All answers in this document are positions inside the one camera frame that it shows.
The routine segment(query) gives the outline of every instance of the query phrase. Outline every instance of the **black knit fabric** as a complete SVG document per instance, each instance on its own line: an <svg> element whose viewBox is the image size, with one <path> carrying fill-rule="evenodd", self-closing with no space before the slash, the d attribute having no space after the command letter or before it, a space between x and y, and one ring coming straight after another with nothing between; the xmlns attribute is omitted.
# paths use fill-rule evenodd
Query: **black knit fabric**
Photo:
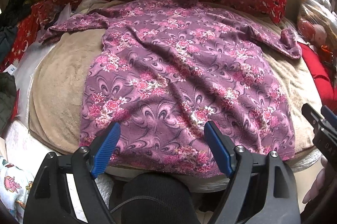
<svg viewBox="0 0 337 224"><path fill-rule="evenodd" d="M122 207L123 224L200 224L188 188L173 177L141 174L123 188L123 201L134 196L150 196L166 206L147 199L133 200Z"/></svg>

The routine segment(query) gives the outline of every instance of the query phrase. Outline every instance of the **metal bolt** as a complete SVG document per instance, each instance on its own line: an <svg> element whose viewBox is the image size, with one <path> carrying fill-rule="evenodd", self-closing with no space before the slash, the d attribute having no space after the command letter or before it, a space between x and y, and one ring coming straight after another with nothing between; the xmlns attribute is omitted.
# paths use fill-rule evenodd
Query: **metal bolt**
<svg viewBox="0 0 337 224"><path fill-rule="evenodd" d="M47 153L47 158L53 158L53 157L54 157L54 153L53 152Z"/></svg>
<svg viewBox="0 0 337 224"><path fill-rule="evenodd" d="M242 145L239 145L235 147L235 150L238 151L239 153L243 153L246 150L246 148L243 147Z"/></svg>
<svg viewBox="0 0 337 224"><path fill-rule="evenodd" d="M273 157L273 158L277 158L278 157L278 153L276 151L271 151L270 152L270 155Z"/></svg>
<svg viewBox="0 0 337 224"><path fill-rule="evenodd" d="M89 151L89 147L88 147L88 146L82 146L82 147L80 148L80 152L81 152L81 153L86 153L87 151Z"/></svg>

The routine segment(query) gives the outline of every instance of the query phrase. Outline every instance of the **beige blanket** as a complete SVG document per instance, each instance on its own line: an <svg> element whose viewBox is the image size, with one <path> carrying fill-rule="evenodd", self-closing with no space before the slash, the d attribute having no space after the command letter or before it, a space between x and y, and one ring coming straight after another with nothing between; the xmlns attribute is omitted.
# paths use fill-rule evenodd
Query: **beige blanket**
<svg viewBox="0 0 337 224"><path fill-rule="evenodd" d="M269 19L214 6L234 11L281 33ZM100 40L104 32L100 29L64 34L35 73L29 103L30 131L60 153L73 153L77 149L83 87L90 64L102 51ZM290 60L267 46L262 50L288 98L296 136L295 151L299 153L313 146L314 137L313 128L301 114L301 107L310 103L319 111L320 97L303 59Z"/></svg>

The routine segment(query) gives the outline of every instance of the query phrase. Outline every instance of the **white bed sheet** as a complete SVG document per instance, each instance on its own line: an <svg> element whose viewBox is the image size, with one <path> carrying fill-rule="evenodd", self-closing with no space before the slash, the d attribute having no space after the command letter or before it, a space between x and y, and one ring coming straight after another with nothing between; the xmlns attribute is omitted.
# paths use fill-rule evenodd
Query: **white bed sheet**
<svg viewBox="0 0 337 224"><path fill-rule="evenodd" d="M4 132L4 139L8 162L30 172L34 177L46 154L53 151L33 138L28 129L19 120L14 120L9 125L7 131ZM67 179L76 216L78 219L87 222L77 194L73 175L67 174ZM114 185L113 180L108 175L102 174L98 176L96 183L105 204L108 206Z"/></svg>

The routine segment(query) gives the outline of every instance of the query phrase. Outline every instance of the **pink plush toy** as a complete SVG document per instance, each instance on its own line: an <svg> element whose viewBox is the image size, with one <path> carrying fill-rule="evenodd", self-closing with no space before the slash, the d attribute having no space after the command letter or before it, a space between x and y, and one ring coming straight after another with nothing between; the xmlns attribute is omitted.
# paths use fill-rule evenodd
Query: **pink plush toy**
<svg viewBox="0 0 337 224"><path fill-rule="evenodd" d="M301 18L298 22L298 29L304 38L317 48L321 48L322 45L325 45L325 40L328 35L323 26L311 24L309 21Z"/></svg>

